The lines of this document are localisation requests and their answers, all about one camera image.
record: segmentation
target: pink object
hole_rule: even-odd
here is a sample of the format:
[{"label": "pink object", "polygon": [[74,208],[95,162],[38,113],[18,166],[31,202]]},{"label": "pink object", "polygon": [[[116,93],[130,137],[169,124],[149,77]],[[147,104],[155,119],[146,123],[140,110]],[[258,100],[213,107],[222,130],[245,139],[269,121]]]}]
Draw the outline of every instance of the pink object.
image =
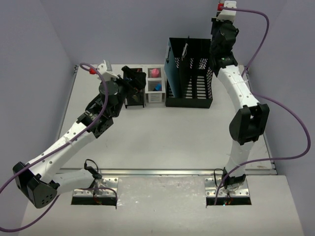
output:
[{"label": "pink object", "polygon": [[151,74],[152,74],[152,78],[158,78],[158,77],[160,77],[160,76],[159,76],[159,69],[157,69],[157,68],[154,68],[154,69],[151,71]]}]

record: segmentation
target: black cable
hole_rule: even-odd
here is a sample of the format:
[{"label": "black cable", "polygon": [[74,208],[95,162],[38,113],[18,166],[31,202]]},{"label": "black cable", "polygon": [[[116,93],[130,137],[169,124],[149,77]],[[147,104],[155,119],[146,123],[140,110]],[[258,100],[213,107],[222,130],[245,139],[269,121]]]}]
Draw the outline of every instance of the black cable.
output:
[{"label": "black cable", "polygon": [[95,165],[96,165],[96,170],[97,170],[97,172],[98,172],[98,165],[95,163],[95,161],[93,161],[93,160],[91,160],[91,159],[86,159],[85,160],[85,162],[84,162],[84,167],[87,167],[88,166],[88,164],[87,164],[87,161],[91,161],[91,162],[93,162]]},{"label": "black cable", "polygon": [[216,184],[216,187],[218,188],[218,185],[217,185],[217,178],[216,178],[216,170],[220,170],[220,171],[222,171],[222,172],[223,172],[223,170],[220,169],[220,168],[216,168],[216,169],[214,169],[214,171],[213,171],[213,176],[214,176],[214,178],[215,178],[215,184]]}]

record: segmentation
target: robotic arm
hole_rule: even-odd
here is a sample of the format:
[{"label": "robotic arm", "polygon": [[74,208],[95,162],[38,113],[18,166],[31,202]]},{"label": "robotic arm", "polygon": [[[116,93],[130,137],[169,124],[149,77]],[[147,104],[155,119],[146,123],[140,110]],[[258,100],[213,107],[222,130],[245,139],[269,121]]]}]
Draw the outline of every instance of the robotic arm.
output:
[{"label": "robotic arm", "polygon": [[[224,7],[236,8],[236,2],[225,1]],[[229,126],[233,139],[230,159],[222,178],[248,160],[254,143],[264,133],[269,115],[268,105],[260,104],[247,87],[231,51],[239,32],[233,26],[235,15],[236,11],[232,10],[218,11],[217,17],[212,18],[211,30],[210,67],[225,86],[236,111]],[[241,184],[245,177],[245,166],[241,166],[226,179],[225,189]]]},{"label": "robotic arm", "polygon": [[51,155],[41,163],[32,166],[15,179],[18,188],[36,208],[45,207],[57,195],[64,192],[101,184],[101,174],[90,166],[85,166],[83,169],[75,172],[65,174],[56,173],[81,148],[97,139],[113,124],[113,118],[119,116],[127,96],[139,92],[146,85],[146,74],[143,72],[134,72],[127,66],[122,68],[122,71],[127,74],[127,79],[122,79],[112,73],[110,65],[105,61],[97,69],[104,76],[108,89],[107,107],[98,122],[71,142],[76,134],[86,129],[99,115],[105,98],[105,90],[102,84],[98,88],[99,94],[87,105],[85,112],[59,140],[27,164],[19,162],[13,167],[13,172],[17,173],[42,156],[51,153],[65,143],[70,143],[70,145],[61,151]]}]

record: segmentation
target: white table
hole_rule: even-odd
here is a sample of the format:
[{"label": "white table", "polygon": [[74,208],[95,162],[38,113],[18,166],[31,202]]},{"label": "white table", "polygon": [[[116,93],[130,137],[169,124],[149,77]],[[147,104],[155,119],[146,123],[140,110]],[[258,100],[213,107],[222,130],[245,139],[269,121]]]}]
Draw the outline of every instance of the white table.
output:
[{"label": "white table", "polygon": [[[251,206],[206,208],[202,177],[122,177],[113,206],[71,206],[72,193],[19,236],[302,236],[284,176],[248,176]],[[43,210],[29,203],[23,225]]]},{"label": "white table", "polygon": [[[124,65],[112,65],[122,75]],[[161,65],[128,65],[146,68]],[[98,94],[99,80],[79,68],[65,115],[62,134]],[[101,169],[215,169],[227,163],[232,146],[229,123],[235,111],[216,77],[210,109],[167,108],[164,104],[123,108],[119,117],[96,141],[84,147],[64,168],[82,168],[86,158]],[[254,145],[249,160],[268,158],[264,138]],[[247,170],[271,170],[270,161],[247,165]]]}]

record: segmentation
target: red object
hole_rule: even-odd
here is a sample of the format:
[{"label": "red object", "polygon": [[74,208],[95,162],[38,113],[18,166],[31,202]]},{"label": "red object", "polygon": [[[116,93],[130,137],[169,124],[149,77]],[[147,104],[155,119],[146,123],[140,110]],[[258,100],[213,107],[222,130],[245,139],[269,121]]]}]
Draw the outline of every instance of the red object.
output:
[{"label": "red object", "polygon": [[96,71],[93,70],[92,68],[90,68],[90,74],[91,74],[91,75],[95,75],[95,74],[96,74]]},{"label": "red object", "polygon": [[222,11],[222,7],[224,7],[224,3],[219,3],[218,4],[218,11]]},{"label": "red object", "polygon": [[152,74],[152,78],[158,78],[158,77],[159,77],[159,69],[154,68],[154,69],[151,71],[151,74]]}]

